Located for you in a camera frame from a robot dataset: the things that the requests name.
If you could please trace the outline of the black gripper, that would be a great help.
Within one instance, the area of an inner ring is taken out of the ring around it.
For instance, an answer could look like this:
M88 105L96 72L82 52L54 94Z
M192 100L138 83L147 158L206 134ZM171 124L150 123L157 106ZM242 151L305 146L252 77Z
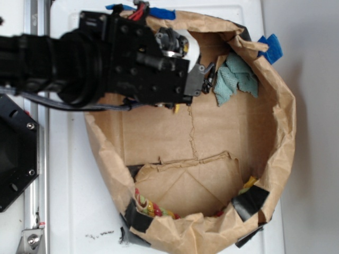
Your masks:
M145 22L110 16L112 46L106 92L123 95L147 105L186 104L193 96L208 94L215 76L215 63L206 68L165 56L152 29Z

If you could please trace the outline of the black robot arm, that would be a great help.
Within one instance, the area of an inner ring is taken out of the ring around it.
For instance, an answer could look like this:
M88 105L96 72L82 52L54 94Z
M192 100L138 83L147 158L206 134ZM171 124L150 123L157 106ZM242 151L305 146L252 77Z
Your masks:
M59 39L1 37L1 93L63 111L129 111L178 104L211 89L215 64L205 67L189 33L146 23L145 2L127 17L83 11L79 26Z

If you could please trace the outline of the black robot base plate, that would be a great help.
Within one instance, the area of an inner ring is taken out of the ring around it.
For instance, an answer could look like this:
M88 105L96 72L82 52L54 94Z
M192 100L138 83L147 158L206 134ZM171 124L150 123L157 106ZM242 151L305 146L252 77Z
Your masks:
M1 95L1 212L38 176L38 124L7 95Z

